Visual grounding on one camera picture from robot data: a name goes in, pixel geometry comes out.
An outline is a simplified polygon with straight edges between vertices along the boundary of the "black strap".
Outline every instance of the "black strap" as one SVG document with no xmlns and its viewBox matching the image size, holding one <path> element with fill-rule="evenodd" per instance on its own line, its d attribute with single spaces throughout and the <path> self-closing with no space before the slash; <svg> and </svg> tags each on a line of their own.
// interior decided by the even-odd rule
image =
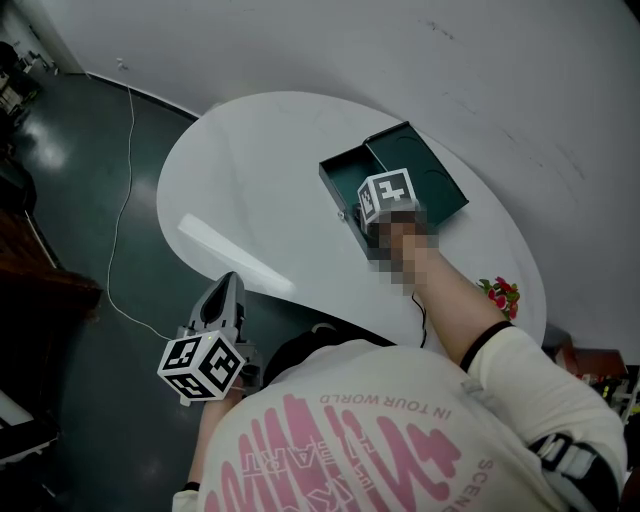
<svg viewBox="0 0 640 512">
<path fill-rule="evenodd" d="M 473 358 L 476 357 L 476 354 L 482 347 L 484 347 L 485 343 L 493 338 L 496 334 L 498 334 L 502 329 L 506 329 L 507 327 L 513 327 L 513 324 L 504 320 L 502 322 L 498 322 L 495 325 L 492 325 L 480 336 L 478 336 L 478 339 L 473 342 L 473 345 L 469 347 L 469 350 L 467 350 L 467 353 L 462 358 L 460 368 L 462 368 L 465 372 L 468 372 L 469 367 L 473 362 Z"/>
<path fill-rule="evenodd" d="M 184 484 L 184 487 L 180 490 L 182 491 L 200 491 L 200 484 L 198 482 L 187 482 Z"/>
<path fill-rule="evenodd" d="M 555 438 L 564 441 L 564 445 L 556 456 L 549 460 L 539 454 L 540 448 L 545 442 Z M 542 439 L 538 439 L 529 446 L 529 450 L 540 457 L 542 468 L 546 471 L 556 472 L 558 464 L 567 453 L 569 447 L 575 446 L 592 454 L 595 458 L 591 463 L 587 473 L 582 478 L 574 478 L 570 475 L 559 472 L 564 478 L 571 482 L 574 487 L 593 505 L 598 512 L 615 512 L 620 504 L 620 492 L 616 477 L 606 460 L 587 443 L 574 443 L 571 436 L 567 434 L 551 434 Z"/>
</svg>

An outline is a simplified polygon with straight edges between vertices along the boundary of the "black wristband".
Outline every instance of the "black wristband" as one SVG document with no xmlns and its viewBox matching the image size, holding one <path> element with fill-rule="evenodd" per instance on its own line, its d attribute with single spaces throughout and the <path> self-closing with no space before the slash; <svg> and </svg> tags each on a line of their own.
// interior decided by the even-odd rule
<svg viewBox="0 0 640 512">
<path fill-rule="evenodd" d="M 469 347 L 469 350 L 467 350 L 467 353 L 462 358 L 462 361 L 460 362 L 460 368 L 462 368 L 465 372 L 468 372 L 469 367 L 473 362 L 473 358 L 476 357 L 476 354 L 482 347 L 484 347 L 485 343 L 493 338 L 496 334 L 498 334 L 502 329 L 506 329 L 507 327 L 513 327 L 513 324 L 504 320 L 502 322 L 498 322 L 495 325 L 492 325 L 480 336 L 478 336 L 478 339 L 473 342 L 473 344 Z"/>
<path fill-rule="evenodd" d="M 198 482 L 187 482 L 186 484 L 184 484 L 184 487 L 180 490 L 180 492 L 182 491 L 198 492 L 199 490 L 200 490 L 200 484 Z"/>
</svg>

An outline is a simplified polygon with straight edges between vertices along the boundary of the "cable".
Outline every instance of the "cable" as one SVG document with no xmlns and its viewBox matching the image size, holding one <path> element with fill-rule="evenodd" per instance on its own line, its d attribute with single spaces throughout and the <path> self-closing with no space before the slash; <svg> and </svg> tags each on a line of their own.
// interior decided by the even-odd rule
<svg viewBox="0 0 640 512">
<path fill-rule="evenodd" d="M 49 250 L 45 247 L 44 242 L 42 241 L 42 239 L 40 238 L 40 235 L 38 233 L 38 230 L 36 229 L 36 227 L 33 225 L 33 222 L 31 222 L 31 217 L 29 217 L 29 213 L 27 212 L 27 210 L 24 210 L 24 214 L 27 216 L 27 222 L 29 222 L 29 226 L 31 227 L 31 232 L 33 233 L 33 236 L 36 237 L 36 240 L 38 241 L 38 243 L 40 244 L 40 248 L 42 249 L 42 252 L 44 252 L 44 255 L 47 257 L 47 259 L 49 260 L 49 263 L 51 264 L 51 266 L 53 268 L 57 268 L 56 266 L 56 262 L 53 261 L 53 258 L 51 257 L 51 255 L 49 254 Z"/>
<path fill-rule="evenodd" d="M 160 336 L 161 338 L 167 341 L 171 341 L 171 338 L 167 338 L 166 336 L 163 336 L 150 325 L 145 324 L 144 322 L 141 322 L 140 320 L 136 320 L 135 318 L 127 315 L 124 311 L 122 311 L 118 306 L 115 305 L 115 303 L 113 302 L 113 299 L 111 298 L 111 265 L 113 264 L 113 258 L 116 255 L 116 247 L 118 246 L 118 231 L 120 229 L 120 219 L 122 218 L 124 209 L 127 207 L 127 203 L 129 202 L 129 198 L 131 197 L 131 188 L 133 186 L 133 170 L 131 168 L 131 137 L 133 136 L 133 127 L 136 125 L 136 114 L 133 111 L 133 98 L 131 97 L 131 89 L 129 89 L 128 85 L 127 85 L 127 92 L 129 93 L 129 106 L 131 107 L 131 129 L 129 130 L 129 148 L 127 151 L 127 162 L 129 164 L 129 188 L 127 190 L 127 197 L 125 198 L 124 203 L 122 203 L 122 208 L 120 208 L 120 213 L 118 213 L 118 218 L 116 219 L 116 230 L 113 236 L 113 248 L 111 249 L 111 257 L 109 258 L 109 267 L 107 268 L 107 297 L 109 298 L 109 302 L 113 306 L 113 309 L 115 309 L 118 313 L 128 318 L 132 322 L 135 322 L 137 324 L 140 324 L 146 327 L 147 329 L 152 331 L 156 336 Z"/>
<path fill-rule="evenodd" d="M 424 344 L 427 342 L 427 310 L 416 300 L 415 294 L 416 292 L 411 294 L 411 300 L 415 302 L 416 306 L 418 306 L 422 313 L 422 343 L 420 344 L 420 348 L 424 348 Z"/>
</svg>

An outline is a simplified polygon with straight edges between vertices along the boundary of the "red flower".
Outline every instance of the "red flower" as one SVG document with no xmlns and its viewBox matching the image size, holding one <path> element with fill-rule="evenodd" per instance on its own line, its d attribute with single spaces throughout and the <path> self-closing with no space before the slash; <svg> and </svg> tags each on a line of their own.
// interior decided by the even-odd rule
<svg viewBox="0 0 640 512">
<path fill-rule="evenodd" d="M 507 298 L 504 295 L 499 295 L 493 302 L 495 302 L 496 306 L 500 309 L 504 309 L 507 305 Z"/>
<path fill-rule="evenodd" d="M 513 288 L 511 288 L 511 285 L 501 277 L 496 277 L 496 281 L 500 284 L 500 288 L 505 292 L 509 293 L 513 291 Z"/>
</svg>

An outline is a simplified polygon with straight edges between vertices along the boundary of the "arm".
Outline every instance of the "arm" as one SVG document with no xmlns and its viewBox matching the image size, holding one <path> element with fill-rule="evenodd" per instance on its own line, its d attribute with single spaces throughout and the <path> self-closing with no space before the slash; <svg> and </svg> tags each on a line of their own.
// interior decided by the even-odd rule
<svg viewBox="0 0 640 512">
<path fill-rule="evenodd" d="M 209 441 L 211 440 L 216 427 L 220 421 L 222 421 L 222 418 L 224 418 L 227 413 L 242 399 L 240 386 L 242 386 L 242 383 L 238 383 L 238 381 L 236 381 L 234 382 L 234 387 L 229 390 L 229 393 L 224 400 L 205 403 L 204 409 L 202 410 L 202 418 L 200 419 L 200 430 L 198 431 L 196 450 L 193 455 L 191 470 L 189 471 L 189 482 L 197 484 L 202 482 L 205 456 L 207 453 L 207 447 L 209 446 Z"/>
<path fill-rule="evenodd" d="M 427 248 L 415 223 L 391 223 L 392 257 L 415 284 L 449 358 L 460 364 L 471 345 L 490 327 L 504 321 L 500 310 L 440 254 Z"/>
<path fill-rule="evenodd" d="M 242 399 L 242 380 L 236 379 L 234 387 L 229 390 L 224 400 L 206 402 L 202 410 L 200 419 L 200 429 L 198 431 L 198 441 L 193 455 L 193 462 L 189 471 L 189 484 L 202 483 L 204 475 L 204 465 L 209 441 L 216 428 L 227 413 L 233 409 Z M 171 506 L 172 512 L 194 512 L 198 503 L 197 490 L 182 490 L 173 496 Z"/>
<path fill-rule="evenodd" d="M 416 226 L 400 226 L 391 225 L 393 257 L 402 258 L 442 345 L 460 364 L 474 342 L 504 317 L 437 249 L 426 247 Z M 569 433 L 604 457 L 621 488 L 626 449 L 620 418 L 592 389 L 556 366 L 529 335 L 503 329 L 467 362 L 469 375 L 499 399 L 502 421 L 526 445 Z"/>
</svg>

